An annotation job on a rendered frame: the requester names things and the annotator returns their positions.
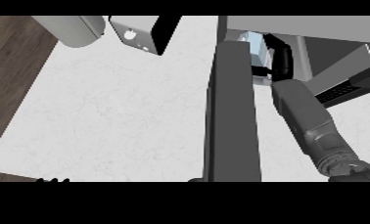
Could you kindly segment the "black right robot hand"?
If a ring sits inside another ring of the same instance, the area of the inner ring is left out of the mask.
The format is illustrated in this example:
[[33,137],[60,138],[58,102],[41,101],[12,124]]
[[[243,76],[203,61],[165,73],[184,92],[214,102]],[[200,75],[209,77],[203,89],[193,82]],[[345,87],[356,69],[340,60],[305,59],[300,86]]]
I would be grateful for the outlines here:
[[252,66],[257,76],[273,76],[273,82],[294,78],[294,55],[291,46],[273,35],[266,34],[267,47],[274,50],[273,67]]

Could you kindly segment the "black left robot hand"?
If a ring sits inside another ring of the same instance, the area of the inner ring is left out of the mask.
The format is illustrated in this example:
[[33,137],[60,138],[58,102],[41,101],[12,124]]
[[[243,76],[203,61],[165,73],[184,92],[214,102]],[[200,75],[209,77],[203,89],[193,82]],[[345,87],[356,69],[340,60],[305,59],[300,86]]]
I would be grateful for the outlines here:
[[52,178],[51,180],[45,180],[44,178],[39,178],[39,179],[36,179],[36,182],[55,182],[55,183],[58,183],[58,182],[72,182],[72,180],[70,180],[70,178],[67,178],[67,179],[64,179],[64,180],[58,180],[58,178]]

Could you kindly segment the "pale blue milk carton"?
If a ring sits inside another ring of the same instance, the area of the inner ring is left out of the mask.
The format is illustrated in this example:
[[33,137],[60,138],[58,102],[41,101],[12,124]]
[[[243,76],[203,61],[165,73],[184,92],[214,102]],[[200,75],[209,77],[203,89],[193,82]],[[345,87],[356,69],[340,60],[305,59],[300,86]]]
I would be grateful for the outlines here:
[[252,56],[252,66],[258,69],[273,67],[273,57],[266,43],[264,34],[245,31],[239,37],[240,41],[251,44],[251,56]]

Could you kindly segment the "grey microwave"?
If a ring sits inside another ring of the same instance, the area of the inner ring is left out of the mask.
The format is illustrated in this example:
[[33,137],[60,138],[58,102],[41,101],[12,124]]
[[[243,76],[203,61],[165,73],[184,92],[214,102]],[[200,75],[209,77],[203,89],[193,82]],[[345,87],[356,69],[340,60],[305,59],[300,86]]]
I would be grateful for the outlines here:
[[270,33],[291,46],[294,78],[326,108],[370,94],[370,17],[218,17],[218,42],[248,31]]

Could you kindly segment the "white and black box appliance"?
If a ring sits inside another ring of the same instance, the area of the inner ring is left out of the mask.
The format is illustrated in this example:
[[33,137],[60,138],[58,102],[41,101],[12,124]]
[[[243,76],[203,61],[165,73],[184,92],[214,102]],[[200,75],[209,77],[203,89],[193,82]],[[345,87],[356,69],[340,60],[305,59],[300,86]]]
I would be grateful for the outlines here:
[[128,46],[163,55],[181,16],[110,16],[109,21]]

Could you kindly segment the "pale grey rounded appliance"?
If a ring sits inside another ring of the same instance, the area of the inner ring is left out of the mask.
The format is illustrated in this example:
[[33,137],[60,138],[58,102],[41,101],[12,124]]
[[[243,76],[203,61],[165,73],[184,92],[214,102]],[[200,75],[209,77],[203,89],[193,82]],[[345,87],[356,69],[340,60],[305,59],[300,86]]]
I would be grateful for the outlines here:
[[104,34],[103,16],[33,16],[33,18],[72,48],[89,46]]

